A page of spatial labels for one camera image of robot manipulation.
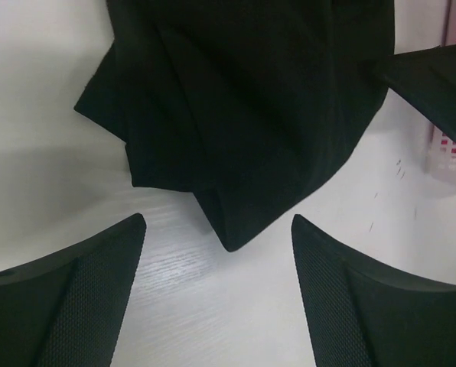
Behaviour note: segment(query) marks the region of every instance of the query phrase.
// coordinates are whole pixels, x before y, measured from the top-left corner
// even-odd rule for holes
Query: pink and white object
[[[456,44],[456,0],[451,0],[445,45]],[[428,155],[431,175],[438,180],[456,185],[456,144],[434,126]]]

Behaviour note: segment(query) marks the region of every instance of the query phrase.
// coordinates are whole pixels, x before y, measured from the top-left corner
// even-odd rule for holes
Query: fabric fold
[[[393,0],[108,9],[112,51],[76,110],[125,140],[133,186],[193,192],[228,251],[329,180],[386,96]]]

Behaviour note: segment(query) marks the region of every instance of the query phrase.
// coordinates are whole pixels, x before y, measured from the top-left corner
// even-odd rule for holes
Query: black fabric
[[[318,367],[456,367],[456,285],[391,268],[302,216],[292,238]]]
[[[456,142],[456,45],[388,57],[376,75]]]
[[[0,367],[109,366],[145,228],[136,214],[0,272]]]
[[[126,143],[134,186],[193,192],[229,251],[329,180],[386,95],[393,0],[107,5],[76,110]]]

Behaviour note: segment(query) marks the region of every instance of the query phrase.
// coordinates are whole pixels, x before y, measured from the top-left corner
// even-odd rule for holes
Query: black object
[[[375,72],[456,143],[456,45],[388,57]]]
[[[456,367],[456,285],[384,265],[302,216],[292,238],[318,367]]]
[[[107,5],[75,109],[126,142],[133,186],[194,192],[228,251],[329,180],[386,95],[393,0]]]
[[[109,366],[145,229],[135,214],[0,272],[0,367]]]

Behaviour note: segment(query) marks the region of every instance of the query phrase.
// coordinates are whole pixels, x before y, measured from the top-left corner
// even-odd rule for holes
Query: white table
[[[396,0],[397,52],[439,45],[445,12],[443,0]],[[72,110],[111,40],[103,0],[0,1],[0,270],[142,213],[114,366],[314,365],[295,213],[385,263],[456,283],[456,189],[424,172],[429,124],[397,95],[332,180],[228,254],[192,195],[133,189],[122,142]]]

